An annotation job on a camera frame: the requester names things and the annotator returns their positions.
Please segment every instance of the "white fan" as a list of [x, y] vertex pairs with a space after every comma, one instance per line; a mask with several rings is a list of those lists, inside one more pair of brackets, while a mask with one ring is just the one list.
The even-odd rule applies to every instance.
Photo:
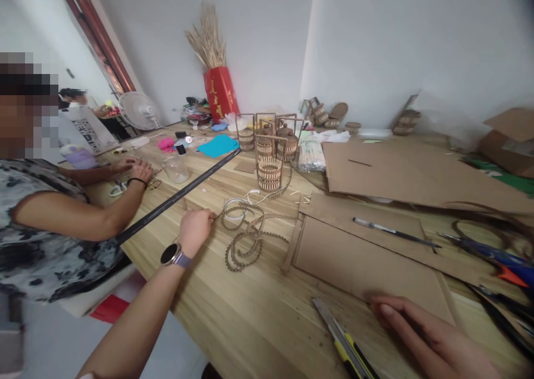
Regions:
[[140, 130], [154, 130], [163, 126], [160, 110], [156, 104], [142, 92], [125, 92], [118, 100], [118, 108], [128, 124]]

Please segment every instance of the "watch face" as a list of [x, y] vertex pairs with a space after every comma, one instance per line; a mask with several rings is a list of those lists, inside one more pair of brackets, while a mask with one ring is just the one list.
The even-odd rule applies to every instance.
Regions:
[[169, 245], [165, 251], [163, 251], [163, 254], [161, 254], [161, 260], [160, 262], [164, 265], [166, 263], [171, 262], [171, 259], [176, 255], [176, 251], [178, 251], [178, 244], [171, 244]]

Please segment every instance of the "glass cup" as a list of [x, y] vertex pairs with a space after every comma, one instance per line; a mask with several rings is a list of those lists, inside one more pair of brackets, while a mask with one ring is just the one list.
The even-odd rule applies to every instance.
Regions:
[[183, 183], [189, 178], [189, 172], [181, 156], [171, 156], [165, 159], [163, 169], [173, 183]]

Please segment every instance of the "door frame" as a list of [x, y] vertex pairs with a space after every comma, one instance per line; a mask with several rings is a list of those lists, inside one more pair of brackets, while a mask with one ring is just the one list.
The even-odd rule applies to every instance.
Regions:
[[119, 96], [124, 92], [135, 91], [135, 86], [111, 42], [91, 0], [66, 0], [74, 12], [76, 20], [93, 46], [93, 50], [102, 61], [110, 75]]

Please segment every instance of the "yellow utility knife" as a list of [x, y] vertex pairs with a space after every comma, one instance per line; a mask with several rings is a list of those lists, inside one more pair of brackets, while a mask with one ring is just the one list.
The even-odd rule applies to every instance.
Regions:
[[327, 324], [332, 337], [334, 337], [335, 348], [351, 379], [380, 379], [354, 340], [352, 340], [352, 337], [342, 329], [324, 302], [319, 298], [312, 298], [311, 300]]

